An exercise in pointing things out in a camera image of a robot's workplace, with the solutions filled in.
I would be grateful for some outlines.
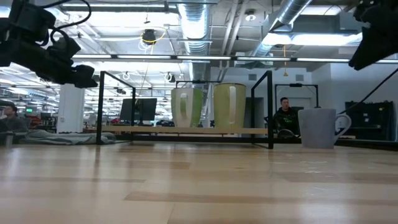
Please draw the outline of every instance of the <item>green mug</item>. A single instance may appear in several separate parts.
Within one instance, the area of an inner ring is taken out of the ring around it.
[[[197,127],[200,122],[203,94],[197,88],[172,90],[172,115],[176,127]]]
[[[214,120],[216,128],[243,128],[246,86],[221,83],[214,89]]]

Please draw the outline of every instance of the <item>gray cloth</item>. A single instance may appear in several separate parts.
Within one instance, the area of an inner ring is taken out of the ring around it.
[[[26,122],[23,119],[18,118],[17,116],[13,116],[12,118],[4,118],[2,119],[8,129],[15,133],[26,133],[28,132]]]
[[[101,140],[104,143],[112,143],[116,141],[116,138],[112,133],[102,133]],[[20,143],[58,144],[58,145],[95,144],[96,133],[52,134],[44,130],[35,130],[27,133],[25,135],[25,139],[21,139]]]

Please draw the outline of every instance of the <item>ceiling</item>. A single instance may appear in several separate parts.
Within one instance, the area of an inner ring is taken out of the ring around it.
[[[9,2],[1,6],[8,7]],[[120,1],[94,1],[90,3],[117,3]],[[147,1],[123,1],[123,3],[139,3],[145,5]],[[333,16],[339,14],[342,10],[349,11],[354,6],[355,1],[317,1],[313,0],[302,13],[302,15],[326,15]],[[227,29],[229,12],[232,7],[232,0],[220,0],[218,4],[211,5],[210,21],[210,54],[220,55],[223,45],[224,34]],[[238,31],[238,39],[234,42],[232,53],[250,52],[262,40],[261,27],[265,16],[278,10],[279,0],[249,1],[247,9],[254,9],[256,19],[253,21],[242,20]],[[63,7],[53,9],[52,12],[58,19],[58,24],[67,24],[79,21],[87,15],[85,11],[68,11]],[[7,16],[7,12],[2,10],[1,17]],[[140,49],[140,35],[145,29],[155,28],[157,37],[162,37],[152,47],[144,50]],[[180,26],[180,18],[177,14],[163,12],[93,12],[88,22],[66,28],[67,34],[74,38],[81,51],[78,54],[157,54],[173,55],[185,54],[184,36]],[[286,45],[283,47],[273,47],[271,53],[278,57],[338,57],[349,58],[355,51],[354,47],[321,47],[309,45]],[[145,62],[116,62],[112,60],[90,60],[81,62],[76,60],[76,64],[84,63],[95,68],[96,74],[106,70],[120,79],[138,88],[140,97],[159,97],[158,114],[168,118],[170,112],[170,90],[175,86],[169,83],[165,75],[171,73],[176,80],[190,80],[188,63],[145,63]],[[272,66],[274,70],[284,68],[302,68],[305,72],[311,72],[316,69],[319,63],[288,63],[276,62]],[[234,79],[233,75],[242,71],[241,68],[229,68],[226,74],[226,80]],[[9,98],[15,102],[18,107],[23,109],[27,105],[39,105],[39,110],[57,111],[60,87],[53,83],[46,83],[40,80],[34,73],[28,69],[16,64],[11,67],[0,68],[0,84],[2,97]],[[4,86],[17,85],[23,88],[8,88]],[[131,91],[126,89],[126,95],[116,93],[115,88],[123,88],[123,84],[118,83],[112,78],[106,79],[106,91],[104,93],[107,99],[104,104],[104,110],[107,114],[116,115],[120,111],[121,100],[128,98]],[[98,102],[98,89],[91,88],[86,90],[86,114],[95,113]]]

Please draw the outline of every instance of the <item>man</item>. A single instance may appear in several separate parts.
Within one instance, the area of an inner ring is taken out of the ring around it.
[[[286,97],[280,99],[280,105],[281,107],[274,115],[277,130],[288,129],[294,134],[298,134],[300,128],[297,111],[289,106],[289,99]]]
[[[2,122],[5,122],[9,131],[13,131],[15,133],[26,133],[29,130],[27,129],[26,123],[24,120],[18,118],[17,107],[15,105],[7,106],[3,114],[7,116],[7,118],[2,119]]]

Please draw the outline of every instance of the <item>wooden shelf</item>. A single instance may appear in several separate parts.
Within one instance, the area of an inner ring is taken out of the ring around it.
[[[268,134],[265,128],[176,128],[145,126],[102,126],[102,131],[180,134]]]

